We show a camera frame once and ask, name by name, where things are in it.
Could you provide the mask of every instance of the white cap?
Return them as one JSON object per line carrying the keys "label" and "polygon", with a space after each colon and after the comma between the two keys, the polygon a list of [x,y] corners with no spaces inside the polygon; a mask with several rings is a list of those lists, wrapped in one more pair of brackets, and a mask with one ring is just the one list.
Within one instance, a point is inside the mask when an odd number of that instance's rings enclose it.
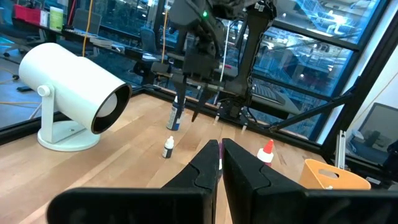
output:
{"label": "white cap", "polygon": [[167,149],[172,149],[172,148],[174,148],[174,138],[173,138],[173,136],[170,136],[170,137],[167,139],[166,143],[164,144],[164,147],[167,148]]}
{"label": "white cap", "polygon": [[259,152],[257,153],[257,158],[261,160],[262,162],[270,163],[272,162],[272,159],[274,158],[274,153],[265,153],[262,148],[259,149]]}

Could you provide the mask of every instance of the small bottle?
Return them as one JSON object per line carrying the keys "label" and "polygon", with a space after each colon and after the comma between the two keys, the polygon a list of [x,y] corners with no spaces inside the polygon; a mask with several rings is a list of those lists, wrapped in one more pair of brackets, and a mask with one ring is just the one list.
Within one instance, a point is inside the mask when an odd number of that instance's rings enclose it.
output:
{"label": "small bottle", "polygon": [[170,158],[172,156],[173,148],[174,148],[174,139],[173,136],[170,136],[166,141],[166,143],[164,144],[162,156],[166,159]]}
{"label": "small bottle", "polygon": [[180,127],[180,123],[181,123],[182,112],[181,112],[180,116],[177,116],[178,106],[179,106],[178,98],[176,96],[174,98],[174,102],[172,104],[172,110],[170,112],[169,122],[166,125],[166,128],[168,128],[172,131],[178,130]]}

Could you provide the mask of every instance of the computer monitor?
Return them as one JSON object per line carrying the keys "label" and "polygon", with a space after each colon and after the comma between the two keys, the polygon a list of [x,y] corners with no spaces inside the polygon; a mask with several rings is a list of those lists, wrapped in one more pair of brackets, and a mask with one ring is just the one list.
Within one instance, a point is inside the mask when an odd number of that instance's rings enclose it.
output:
{"label": "computer monitor", "polygon": [[398,124],[398,109],[374,103],[358,129],[362,137],[356,135],[348,143],[349,152],[383,165],[393,153],[390,146],[398,141],[398,125],[395,124]]}

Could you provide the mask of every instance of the white bottle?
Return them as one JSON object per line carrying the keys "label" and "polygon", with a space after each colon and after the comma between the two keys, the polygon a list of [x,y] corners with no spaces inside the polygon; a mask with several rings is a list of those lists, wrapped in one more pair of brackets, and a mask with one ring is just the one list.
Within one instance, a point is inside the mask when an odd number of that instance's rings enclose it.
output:
{"label": "white bottle", "polygon": [[164,144],[162,156],[166,159],[170,158],[172,156],[173,148],[174,148],[174,139],[173,136],[170,136],[166,141],[166,143]]}

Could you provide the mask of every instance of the bottle label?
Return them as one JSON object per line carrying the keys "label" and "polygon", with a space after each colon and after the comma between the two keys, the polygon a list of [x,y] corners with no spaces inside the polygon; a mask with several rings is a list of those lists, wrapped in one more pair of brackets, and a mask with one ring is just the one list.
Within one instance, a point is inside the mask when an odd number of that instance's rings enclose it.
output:
{"label": "bottle label", "polygon": [[174,123],[174,119],[175,119],[176,115],[177,115],[177,108],[173,106],[172,110],[170,112],[170,118],[169,118],[169,122],[166,125],[166,128],[169,128],[169,129],[173,128],[173,123]]}
{"label": "bottle label", "polygon": [[166,149],[166,148],[163,149],[163,154],[162,154],[162,156],[163,156],[164,158],[166,158],[166,156],[167,156],[167,149]]}

